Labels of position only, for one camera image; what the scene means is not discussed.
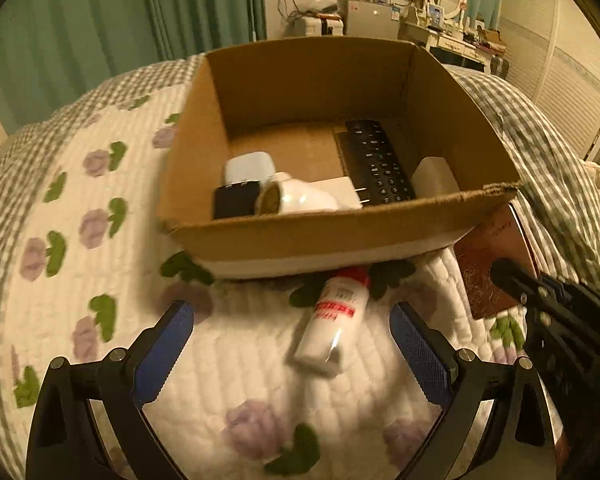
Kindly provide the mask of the white bottle with red cap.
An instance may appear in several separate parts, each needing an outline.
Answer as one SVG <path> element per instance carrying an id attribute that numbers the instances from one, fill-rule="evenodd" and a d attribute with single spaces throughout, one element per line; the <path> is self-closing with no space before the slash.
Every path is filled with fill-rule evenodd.
<path id="1" fill-rule="evenodd" d="M 370 300 L 366 266 L 349 266 L 329 278 L 294 352 L 294 360 L 318 374 L 335 377 L 352 358 Z"/>

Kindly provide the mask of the black remote control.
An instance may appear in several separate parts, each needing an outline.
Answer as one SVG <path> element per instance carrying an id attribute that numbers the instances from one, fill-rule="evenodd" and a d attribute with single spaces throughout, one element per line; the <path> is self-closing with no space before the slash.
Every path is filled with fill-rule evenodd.
<path id="1" fill-rule="evenodd" d="M 335 134 L 344 173 L 363 207 L 414 200 L 408 180 L 385 129 L 374 120 L 349 120 Z"/>

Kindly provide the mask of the white hair dryer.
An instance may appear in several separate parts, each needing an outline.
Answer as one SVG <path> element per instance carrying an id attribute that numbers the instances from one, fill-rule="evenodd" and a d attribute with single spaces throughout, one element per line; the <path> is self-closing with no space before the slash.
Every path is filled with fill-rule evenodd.
<path id="1" fill-rule="evenodd" d="M 362 208 L 349 177 L 306 182 L 278 172 L 262 188 L 256 214 L 307 214 Z"/>

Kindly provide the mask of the light blue earbuds case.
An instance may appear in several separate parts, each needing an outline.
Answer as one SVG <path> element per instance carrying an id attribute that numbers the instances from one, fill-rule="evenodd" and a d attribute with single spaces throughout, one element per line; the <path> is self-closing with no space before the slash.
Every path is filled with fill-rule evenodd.
<path id="1" fill-rule="evenodd" d="M 276 173 L 270 154 L 257 151 L 235 156 L 224 166 L 223 184 L 234 185 L 256 181 L 265 184 Z"/>

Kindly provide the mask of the white floral quilt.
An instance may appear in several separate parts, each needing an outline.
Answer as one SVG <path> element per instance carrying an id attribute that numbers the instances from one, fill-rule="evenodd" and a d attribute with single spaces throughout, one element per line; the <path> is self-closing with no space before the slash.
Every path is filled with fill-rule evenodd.
<path id="1" fill-rule="evenodd" d="M 151 217 L 182 84 L 108 106 L 70 136 L 35 195 L 6 290 L 12 423 L 35 479 L 391 479 L 441 408 L 390 333 L 400 301 L 455 347 L 513 372 L 519 336 L 471 318 L 450 250 L 370 267 L 342 371 L 294 350 L 322 274 L 223 281 Z"/>

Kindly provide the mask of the white louvred wardrobe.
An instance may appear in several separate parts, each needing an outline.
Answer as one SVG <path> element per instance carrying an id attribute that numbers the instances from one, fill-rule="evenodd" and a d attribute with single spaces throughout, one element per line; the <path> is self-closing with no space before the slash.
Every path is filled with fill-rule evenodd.
<path id="1" fill-rule="evenodd" d="M 501 0 L 507 80 L 582 158 L 600 151 L 600 38 L 573 0 Z"/>

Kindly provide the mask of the brown cardboard box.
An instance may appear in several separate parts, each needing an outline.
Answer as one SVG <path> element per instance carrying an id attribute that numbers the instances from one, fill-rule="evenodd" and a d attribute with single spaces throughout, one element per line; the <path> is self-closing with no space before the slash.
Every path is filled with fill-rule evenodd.
<path id="1" fill-rule="evenodd" d="M 359 210 L 215 218 L 214 192 L 238 155 L 268 153 L 277 170 L 306 182 L 343 176 L 338 134 L 350 119 L 380 122 L 406 172 L 427 157 L 444 159 L 457 191 Z M 272 278 L 450 246 L 519 185 L 489 119 L 425 49 L 302 37 L 204 57 L 166 158 L 157 214 L 218 278 Z"/>

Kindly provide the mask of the white dressing table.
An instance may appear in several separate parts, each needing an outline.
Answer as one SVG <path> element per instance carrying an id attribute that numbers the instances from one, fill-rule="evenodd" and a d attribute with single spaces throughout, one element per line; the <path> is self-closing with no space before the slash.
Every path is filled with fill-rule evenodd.
<path id="1" fill-rule="evenodd" d="M 411 23 L 406 18 L 401 18 L 398 38 L 424 48 L 441 64 L 491 73 L 493 55 L 490 52 L 443 32 Z"/>

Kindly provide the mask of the black small box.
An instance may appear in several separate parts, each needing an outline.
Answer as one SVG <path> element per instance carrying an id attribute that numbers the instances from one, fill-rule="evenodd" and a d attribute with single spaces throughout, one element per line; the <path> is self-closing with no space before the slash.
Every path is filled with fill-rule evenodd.
<path id="1" fill-rule="evenodd" d="M 213 193 L 213 219 L 253 216 L 260 192 L 259 181 L 220 186 Z"/>

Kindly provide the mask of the silver mini fridge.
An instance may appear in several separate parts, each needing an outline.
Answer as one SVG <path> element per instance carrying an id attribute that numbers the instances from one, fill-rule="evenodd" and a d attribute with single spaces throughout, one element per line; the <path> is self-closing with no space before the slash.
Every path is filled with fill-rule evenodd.
<path id="1" fill-rule="evenodd" d="M 400 10 L 388 4 L 360 0 L 344 2 L 344 34 L 351 37 L 397 40 Z"/>

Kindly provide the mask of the white suitcase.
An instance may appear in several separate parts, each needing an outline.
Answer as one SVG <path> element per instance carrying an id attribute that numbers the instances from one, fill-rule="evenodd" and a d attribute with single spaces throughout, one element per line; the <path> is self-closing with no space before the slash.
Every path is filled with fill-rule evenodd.
<path id="1" fill-rule="evenodd" d="M 338 14 L 316 14 L 297 18 L 291 29 L 294 37 L 343 36 L 344 24 Z"/>

